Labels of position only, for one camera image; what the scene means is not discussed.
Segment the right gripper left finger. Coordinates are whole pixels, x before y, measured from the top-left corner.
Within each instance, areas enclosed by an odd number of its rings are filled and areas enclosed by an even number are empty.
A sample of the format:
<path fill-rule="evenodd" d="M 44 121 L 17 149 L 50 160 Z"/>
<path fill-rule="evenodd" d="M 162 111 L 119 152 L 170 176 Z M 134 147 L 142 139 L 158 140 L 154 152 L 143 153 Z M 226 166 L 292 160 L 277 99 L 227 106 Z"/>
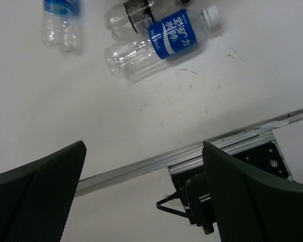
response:
<path fill-rule="evenodd" d="M 83 141 L 0 173 L 0 241 L 60 241 L 86 156 Z"/>

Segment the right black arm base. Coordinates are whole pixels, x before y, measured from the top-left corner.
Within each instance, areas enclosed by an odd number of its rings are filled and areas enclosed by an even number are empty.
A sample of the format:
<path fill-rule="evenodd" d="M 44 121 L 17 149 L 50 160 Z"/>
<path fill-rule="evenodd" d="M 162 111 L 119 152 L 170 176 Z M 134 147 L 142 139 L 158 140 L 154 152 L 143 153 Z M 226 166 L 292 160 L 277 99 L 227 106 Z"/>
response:
<path fill-rule="evenodd" d="M 272 142 L 229 155 L 213 157 L 203 147 L 203 166 L 172 176 L 175 193 L 156 203 L 157 209 L 187 218 L 205 234 L 214 232 L 233 241 L 262 241 L 265 233 L 253 205 L 242 172 L 231 164 L 233 158 L 270 175 L 287 179 L 289 172 L 277 146 Z"/>

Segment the large blue label bottle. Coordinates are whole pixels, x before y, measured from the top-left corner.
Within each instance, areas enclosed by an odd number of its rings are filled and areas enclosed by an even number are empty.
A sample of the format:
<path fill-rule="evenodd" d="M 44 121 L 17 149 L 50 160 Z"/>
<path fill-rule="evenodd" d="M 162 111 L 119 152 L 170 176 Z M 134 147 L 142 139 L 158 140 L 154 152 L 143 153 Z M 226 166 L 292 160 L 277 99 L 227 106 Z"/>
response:
<path fill-rule="evenodd" d="M 199 50 L 220 26 L 216 5 L 200 12 L 182 9 L 151 25 L 147 37 L 118 42 L 105 49 L 109 71 L 119 79 L 138 82 Z"/>

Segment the small blue label bottle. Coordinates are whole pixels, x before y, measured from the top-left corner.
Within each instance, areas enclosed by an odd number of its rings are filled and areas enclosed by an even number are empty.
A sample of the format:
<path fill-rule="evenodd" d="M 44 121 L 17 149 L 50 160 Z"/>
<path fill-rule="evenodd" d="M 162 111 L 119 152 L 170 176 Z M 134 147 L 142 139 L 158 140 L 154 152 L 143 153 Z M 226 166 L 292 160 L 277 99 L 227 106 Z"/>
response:
<path fill-rule="evenodd" d="M 57 46 L 64 52 L 78 51 L 81 45 L 80 15 L 81 1 L 43 1 L 43 44 Z"/>

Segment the black label clear bottle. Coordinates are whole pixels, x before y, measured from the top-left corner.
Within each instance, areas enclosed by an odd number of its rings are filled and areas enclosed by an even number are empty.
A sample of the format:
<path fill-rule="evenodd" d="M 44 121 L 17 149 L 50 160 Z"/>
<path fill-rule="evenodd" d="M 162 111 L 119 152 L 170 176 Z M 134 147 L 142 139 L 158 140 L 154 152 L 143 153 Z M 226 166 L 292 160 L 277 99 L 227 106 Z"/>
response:
<path fill-rule="evenodd" d="M 150 25 L 187 5 L 189 1 L 185 0 L 126 1 L 113 6 L 105 13 L 105 25 L 117 42 L 135 39 L 138 36 L 146 36 Z"/>

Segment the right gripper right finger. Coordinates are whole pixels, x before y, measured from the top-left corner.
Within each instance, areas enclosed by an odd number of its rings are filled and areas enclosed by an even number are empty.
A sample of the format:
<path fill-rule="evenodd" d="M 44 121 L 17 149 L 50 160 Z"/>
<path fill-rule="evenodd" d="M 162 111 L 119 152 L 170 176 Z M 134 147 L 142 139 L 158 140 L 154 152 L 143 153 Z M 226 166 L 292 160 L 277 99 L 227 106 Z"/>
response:
<path fill-rule="evenodd" d="M 216 157 L 224 152 L 209 142 L 204 142 L 204 145 L 209 145 L 210 156 Z M 262 241 L 303 241 L 303 184 L 259 171 L 236 158 L 231 164 L 246 179 L 265 233 Z M 230 241 L 229 238 L 229 235 L 220 235 L 221 241 Z"/>

